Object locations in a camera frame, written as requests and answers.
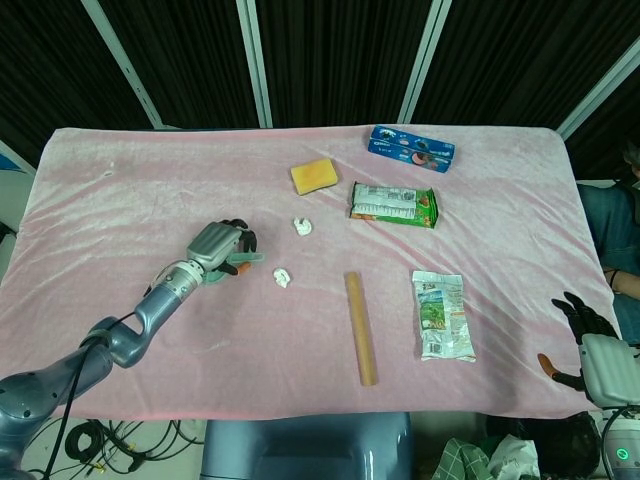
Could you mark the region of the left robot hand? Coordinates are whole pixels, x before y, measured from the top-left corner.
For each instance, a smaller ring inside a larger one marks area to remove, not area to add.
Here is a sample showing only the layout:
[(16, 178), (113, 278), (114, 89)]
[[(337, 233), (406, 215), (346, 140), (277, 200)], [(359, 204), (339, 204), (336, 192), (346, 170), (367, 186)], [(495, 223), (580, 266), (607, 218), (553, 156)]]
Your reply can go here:
[(222, 272), (237, 276), (244, 268), (229, 260), (234, 253), (255, 253), (257, 236), (242, 219), (221, 220), (208, 224), (187, 246), (187, 259), (194, 260), (205, 273)]

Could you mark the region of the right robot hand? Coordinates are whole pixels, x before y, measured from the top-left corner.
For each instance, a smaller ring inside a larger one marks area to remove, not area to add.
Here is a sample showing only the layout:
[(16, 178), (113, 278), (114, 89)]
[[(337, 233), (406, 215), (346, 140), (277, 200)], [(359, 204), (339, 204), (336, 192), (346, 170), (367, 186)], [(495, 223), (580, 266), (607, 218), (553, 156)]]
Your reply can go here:
[(571, 375), (556, 368), (549, 357), (537, 355), (543, 372), (554, 382), (585, 394), (600, 409), (639, 405), (639, 362), (609, 320), (575, 294), (565, 291), (551, 303), (560, 310), (574, 335), (580, 370)]

